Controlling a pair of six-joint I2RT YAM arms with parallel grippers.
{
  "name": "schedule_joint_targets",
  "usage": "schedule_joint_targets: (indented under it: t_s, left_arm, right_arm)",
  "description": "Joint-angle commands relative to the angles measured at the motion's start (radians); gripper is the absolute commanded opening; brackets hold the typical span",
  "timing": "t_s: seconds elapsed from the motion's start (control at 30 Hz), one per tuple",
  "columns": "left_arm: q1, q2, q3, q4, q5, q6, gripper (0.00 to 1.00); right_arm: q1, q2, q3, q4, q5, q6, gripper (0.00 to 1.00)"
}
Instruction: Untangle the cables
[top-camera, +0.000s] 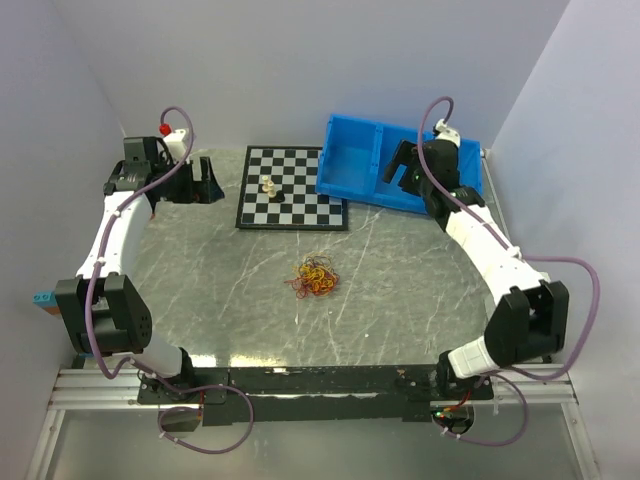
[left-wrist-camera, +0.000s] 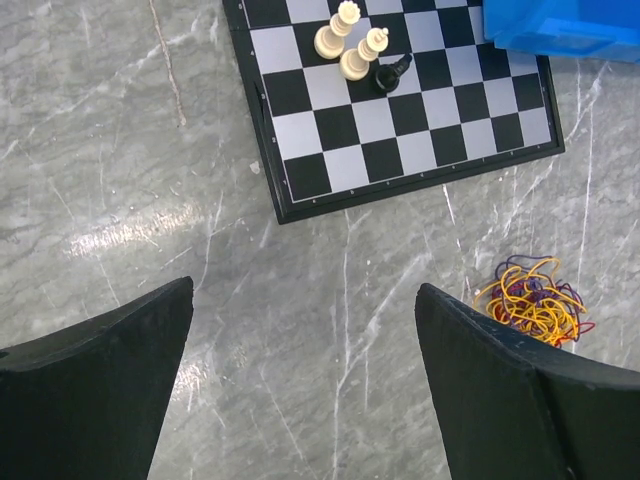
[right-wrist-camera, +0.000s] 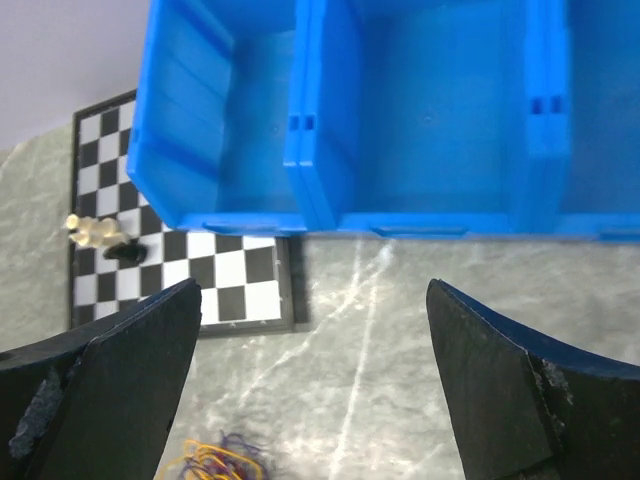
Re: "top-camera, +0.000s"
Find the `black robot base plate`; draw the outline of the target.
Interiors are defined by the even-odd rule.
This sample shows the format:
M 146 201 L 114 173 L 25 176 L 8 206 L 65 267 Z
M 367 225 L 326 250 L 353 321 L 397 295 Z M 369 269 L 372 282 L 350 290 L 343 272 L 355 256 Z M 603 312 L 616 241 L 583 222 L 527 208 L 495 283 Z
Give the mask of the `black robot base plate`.
M 494 397 L 491 382 L 441 386 L 433 365 L 217 367 L 197 368 L 181 389 L 214 384 L 206 393 L 175 393 L 143 378 L 137 403 L 144 406 L 203 406 L 203 424 L 227 426 L 248 419 L 251 401 L 256 422 L 399 419 L 429 422 L 434 407 Z

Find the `blue three-compartment plastic bin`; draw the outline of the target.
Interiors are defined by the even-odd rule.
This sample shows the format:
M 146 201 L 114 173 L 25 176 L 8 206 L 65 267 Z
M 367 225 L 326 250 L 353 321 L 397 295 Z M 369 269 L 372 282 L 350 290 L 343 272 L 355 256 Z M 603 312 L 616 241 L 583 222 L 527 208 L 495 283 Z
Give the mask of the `blue three-compartment plastic bin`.
M 398 146 L 415 143 L 415 129 L 333 115 L 320 156 L 316 191 L 350 201 L 425 215 L 423 200 L 399 186 L 407 167 L 390 182 L 383 176 Z

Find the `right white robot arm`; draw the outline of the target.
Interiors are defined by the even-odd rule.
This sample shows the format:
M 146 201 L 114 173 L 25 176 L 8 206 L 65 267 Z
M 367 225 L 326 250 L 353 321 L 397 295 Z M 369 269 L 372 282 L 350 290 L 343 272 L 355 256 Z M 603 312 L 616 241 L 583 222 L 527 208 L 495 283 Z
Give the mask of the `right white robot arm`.
M 436 385 L 458 398 L 488 372 L 560 351 L 565 343 L 569 292 L 520 257 L 499 231 L 478 191 L 460 182 L 459 148 L 450 140 L 422 145 L 401 141 L 383 181 L 421 198 L 427 213 L 467 254 L 492 296 L 494 308 L 475 340 L 440 354 Z

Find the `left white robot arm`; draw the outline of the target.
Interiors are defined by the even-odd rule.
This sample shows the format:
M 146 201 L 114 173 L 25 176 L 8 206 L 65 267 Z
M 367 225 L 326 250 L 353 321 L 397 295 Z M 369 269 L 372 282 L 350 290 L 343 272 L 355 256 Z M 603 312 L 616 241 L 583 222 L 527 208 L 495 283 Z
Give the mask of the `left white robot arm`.
M 124 158 L 103 187 L 103 215 L 91 250 L 74 277 L 58 281 L 54 290 L 77 353 L 131 364 L 143 392 L 172 403 L 196 393 L 195 369 L 185 349 L 154 333 L 130 273 L 159 201 L 210 204 L 224 196 L 210 159 L 189 158 L 192 145 L 190 130 L 167 124 L 157 137 L 125 138 Z

